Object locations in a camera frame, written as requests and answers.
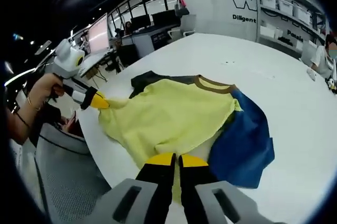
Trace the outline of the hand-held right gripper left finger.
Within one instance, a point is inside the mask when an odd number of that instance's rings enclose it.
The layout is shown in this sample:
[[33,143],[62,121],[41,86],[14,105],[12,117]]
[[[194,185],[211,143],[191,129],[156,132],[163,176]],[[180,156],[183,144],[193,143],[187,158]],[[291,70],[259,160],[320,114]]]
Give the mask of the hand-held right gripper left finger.
[[135,179],[125,179],[103,201],[101,223],[165,223],[172,202],[176,154],[148,159]]

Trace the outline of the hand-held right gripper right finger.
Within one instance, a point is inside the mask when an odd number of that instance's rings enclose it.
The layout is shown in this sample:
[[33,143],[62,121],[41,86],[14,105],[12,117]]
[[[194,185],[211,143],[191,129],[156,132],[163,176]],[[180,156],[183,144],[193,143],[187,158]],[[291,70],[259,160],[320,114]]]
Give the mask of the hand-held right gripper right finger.
[[266,223],[254,200],[218,181],[201,158],[179,157],[181,203],[188,223]]

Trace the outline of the person's left hand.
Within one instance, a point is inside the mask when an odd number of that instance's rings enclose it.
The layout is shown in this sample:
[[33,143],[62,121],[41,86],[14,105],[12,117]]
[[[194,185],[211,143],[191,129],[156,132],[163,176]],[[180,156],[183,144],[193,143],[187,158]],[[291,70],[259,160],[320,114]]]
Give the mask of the person's left hand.
[[52,92],[57,96],[65,93],[61,79],[55,74],[47,73],[33,85],[27,100],[34,109],[39,110]]

